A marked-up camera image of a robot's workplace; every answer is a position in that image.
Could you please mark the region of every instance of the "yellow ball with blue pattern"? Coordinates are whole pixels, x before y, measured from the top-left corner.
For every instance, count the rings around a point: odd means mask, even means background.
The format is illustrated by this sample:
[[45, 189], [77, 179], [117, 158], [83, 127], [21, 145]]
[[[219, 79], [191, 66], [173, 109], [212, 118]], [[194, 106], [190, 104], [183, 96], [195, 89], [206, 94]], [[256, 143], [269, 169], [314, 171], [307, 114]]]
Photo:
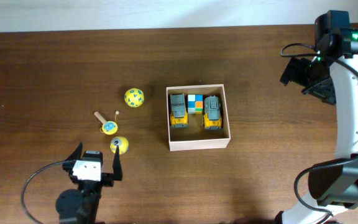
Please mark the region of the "yellow ball with blue pattern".
[[117, 147], [119, 148], [119, 154], [124, 154], [128, 151], [129, 142], [128, 139], [122, 136], [117, 136], [111, 140], [110, 149], [113, 153], [116, 153]]
[[138, 88], [131, 88], [125, 93], [124, 100], [131, 108], [139, 107], [144, 102], [143, 91]]

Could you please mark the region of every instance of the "cardboard box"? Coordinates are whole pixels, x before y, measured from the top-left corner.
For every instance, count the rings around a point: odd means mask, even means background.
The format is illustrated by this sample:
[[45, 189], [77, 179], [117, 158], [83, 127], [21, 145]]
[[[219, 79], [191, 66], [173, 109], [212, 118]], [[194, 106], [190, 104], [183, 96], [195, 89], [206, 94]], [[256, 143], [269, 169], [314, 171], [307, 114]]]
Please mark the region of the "cardboard box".
[[[189, 114], [187, 128], [171, 128], [170, 95], [181, 93], [185, 94], [186, 109], [187, 95], [189, 94], [202, 94], [204, 95], [204, 100], [208, 96], [218, 96], [221, 100], [222, 129], [205, 130], [203, 114]], [[167, 87], [167, 119], [168, 140], [171, 151], [225, 148], [231, 139], [223, 84]]]

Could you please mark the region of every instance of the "yellow toy truck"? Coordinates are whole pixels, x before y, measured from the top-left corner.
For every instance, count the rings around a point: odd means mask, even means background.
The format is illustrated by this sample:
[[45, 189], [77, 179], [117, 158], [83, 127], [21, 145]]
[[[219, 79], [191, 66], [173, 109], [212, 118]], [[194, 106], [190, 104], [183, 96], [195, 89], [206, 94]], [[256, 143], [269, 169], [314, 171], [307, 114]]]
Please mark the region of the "yellow toy truck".
[[188, 114], [186, 111], [185, 94], [171, 95], [171, 127], [188, 127]]
[[204, 128], [218, 130], [222, 128], [221, 102], [217, 96], [209, 96], [204, 100]]

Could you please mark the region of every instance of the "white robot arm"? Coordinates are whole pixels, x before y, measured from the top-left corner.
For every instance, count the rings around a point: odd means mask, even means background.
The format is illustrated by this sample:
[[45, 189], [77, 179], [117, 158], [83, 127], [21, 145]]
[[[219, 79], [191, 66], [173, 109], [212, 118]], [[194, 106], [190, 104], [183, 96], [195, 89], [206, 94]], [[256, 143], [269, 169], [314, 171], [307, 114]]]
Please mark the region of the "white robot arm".
[[[358, 72], [358, 30], [350, 28], [347, 12], [329, 11], [317, 18], [314, 50], [327, 58], [315, 57], [311, 62], [292, 58], [280, 81], [301, 84], [306, 87], [304, 94], [309, 93], [337, 106], [335, 160], [314, 166], [318, 167], [358, 156], [358, 77], [331, 60], [340, 60]], [[302, 200], [311, 207], [328, 210], [331, 215], [311, 210], [298, 202], [291, 209], [280, 212], [275, 223], [324, 223], [333, 215], [358, 207], [358, 159], [311, 171], [308, 183], [309, 191]]]

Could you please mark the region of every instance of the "wooden stick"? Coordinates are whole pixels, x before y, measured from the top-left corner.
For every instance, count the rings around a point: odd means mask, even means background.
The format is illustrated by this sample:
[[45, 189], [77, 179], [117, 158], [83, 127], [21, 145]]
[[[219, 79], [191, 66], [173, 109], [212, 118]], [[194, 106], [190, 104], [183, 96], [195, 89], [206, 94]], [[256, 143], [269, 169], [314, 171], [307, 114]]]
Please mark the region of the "wooden stick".
[[100, 122], [102, 122], [102, 124], [106, 124], [107, 123], [107, 121], [106, 121], [106, 119], [104, 118], [104, 117], [102, 117], [100, 114], [99, 114], [99, 112], [95, 112], [95, 113], [93, 113], [99, 120], [100, 120]]

